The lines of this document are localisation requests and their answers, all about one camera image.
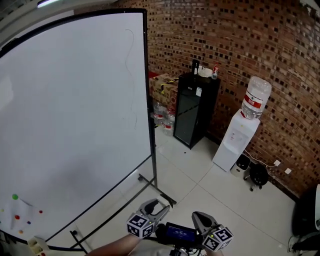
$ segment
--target small trash can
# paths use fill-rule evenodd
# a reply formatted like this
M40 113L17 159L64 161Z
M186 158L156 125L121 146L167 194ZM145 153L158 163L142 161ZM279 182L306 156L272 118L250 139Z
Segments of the small trash can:
M244 154L241 154L230 171L234 176L243 178L245 171L249 168L249 165L249 157L245 156Z

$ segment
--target brick wall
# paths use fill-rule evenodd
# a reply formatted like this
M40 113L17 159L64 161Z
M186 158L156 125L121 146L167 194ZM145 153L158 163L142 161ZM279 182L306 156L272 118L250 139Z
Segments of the brick wall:
M193 59L218 63L221 88L208 129L216 138L241 107L250 77L270 82L247 150L269 165L279 159L269 172L297 196L320 183L320 23L299 1L119 0L112 7L147 9L150 71L179 75Z

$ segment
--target white water dispenser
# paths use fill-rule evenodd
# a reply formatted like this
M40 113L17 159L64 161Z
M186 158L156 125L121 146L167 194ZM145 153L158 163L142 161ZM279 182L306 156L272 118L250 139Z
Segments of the white water dispenser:
M239 109L231 119L218 151L213 157L213 162L229 172L249 144L259 124L259 119L247 119Z

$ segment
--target electrical outlet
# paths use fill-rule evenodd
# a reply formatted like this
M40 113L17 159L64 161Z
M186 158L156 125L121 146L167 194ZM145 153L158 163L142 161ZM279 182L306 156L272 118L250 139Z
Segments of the electrical outlet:
M275 166L279 166L281 164L281 162L279 160L275 160L273 163Z
M287 168L284 172L286 173L286 174L289 174L289 173L291 173L291 169L289 169L289 168Z

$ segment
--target black mini fridge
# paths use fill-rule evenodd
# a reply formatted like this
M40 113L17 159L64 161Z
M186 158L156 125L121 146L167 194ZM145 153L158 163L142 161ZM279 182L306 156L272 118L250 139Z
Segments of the black mini fridge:
M220 79L193 75L179 76L173 136L192 148L209 126L215 108Z

